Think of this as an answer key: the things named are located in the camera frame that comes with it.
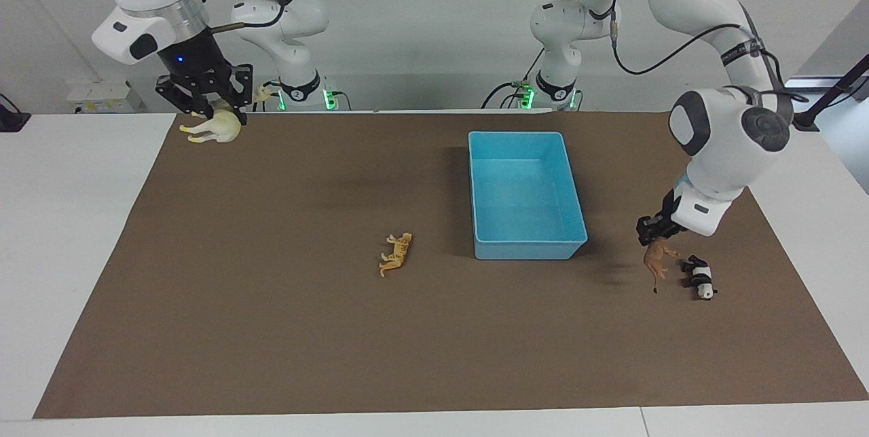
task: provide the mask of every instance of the blue container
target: blue container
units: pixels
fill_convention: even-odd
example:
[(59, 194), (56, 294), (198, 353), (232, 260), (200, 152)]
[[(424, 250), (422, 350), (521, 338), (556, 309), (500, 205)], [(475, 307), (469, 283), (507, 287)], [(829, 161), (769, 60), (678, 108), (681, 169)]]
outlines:
[(564, 138), (557, 132), (471, 132), (475, 256), (570, 258), (586, 240)]

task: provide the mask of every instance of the white electrical box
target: white electrical box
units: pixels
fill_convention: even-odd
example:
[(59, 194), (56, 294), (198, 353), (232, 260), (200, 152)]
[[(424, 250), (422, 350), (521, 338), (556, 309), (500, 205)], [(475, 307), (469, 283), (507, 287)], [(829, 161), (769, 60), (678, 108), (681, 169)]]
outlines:
[(142, 113), (142, 98), (128, 82), (72, 84), (66, 100), (74, 113)]

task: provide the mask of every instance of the black pole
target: black pole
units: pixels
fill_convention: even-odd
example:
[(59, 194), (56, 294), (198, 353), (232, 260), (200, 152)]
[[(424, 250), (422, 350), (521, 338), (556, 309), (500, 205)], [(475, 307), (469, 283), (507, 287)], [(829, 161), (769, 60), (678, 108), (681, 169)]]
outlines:
[(30, 113), (12, 113), (0, 103), (0, 132), (20, 131), (30, 118)]
[(802, 132), (816, 132), (817, 127), (815, 127), (814, 121), (820, 115), (820, 112), (824, 111), (842, 93), (845, 93), (851, 87), (851, 84), (854, 84), (867, 70), (869, 70), (869, 54), (866, 54), (860, 62), (857, 62), (856, 66), (849, 70), (848, 73), (845, 73), (842, 79), (839, 79), (834, 87), (829, 88), (810, 109), (803, 113), (796, 113), (794, 115), (794, 127)]

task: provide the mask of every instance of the brown table surface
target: brown table surface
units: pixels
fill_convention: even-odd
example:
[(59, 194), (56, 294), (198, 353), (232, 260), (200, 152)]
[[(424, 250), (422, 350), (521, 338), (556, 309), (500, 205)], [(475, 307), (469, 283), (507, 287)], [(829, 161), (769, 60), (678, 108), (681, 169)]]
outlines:
[[(675, 263), (652, 294), (633, 228), (687, 162), (666, 115), (255, 115), (205, 146), (176, 127), (37, 418), (867, 397), (748, 190), (714, 237), (671, 242), (714, 300)], [(573, 259), (475, 260), (471, 130), (564, 134)]]

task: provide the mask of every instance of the white table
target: white table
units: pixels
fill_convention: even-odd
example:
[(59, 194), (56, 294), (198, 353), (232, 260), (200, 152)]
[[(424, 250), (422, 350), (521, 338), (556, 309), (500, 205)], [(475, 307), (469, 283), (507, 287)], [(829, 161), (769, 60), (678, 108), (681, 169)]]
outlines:
[[(0, 435), (869, 434), (865, 401), (31, 421), (173, 118), (36, 115), (21, 133), (0, 134)], [(796, 134), (751, 190), (865, 385), (869, 196), (818, 134)], [(763, 276), (763, 266), (756, 268)]]

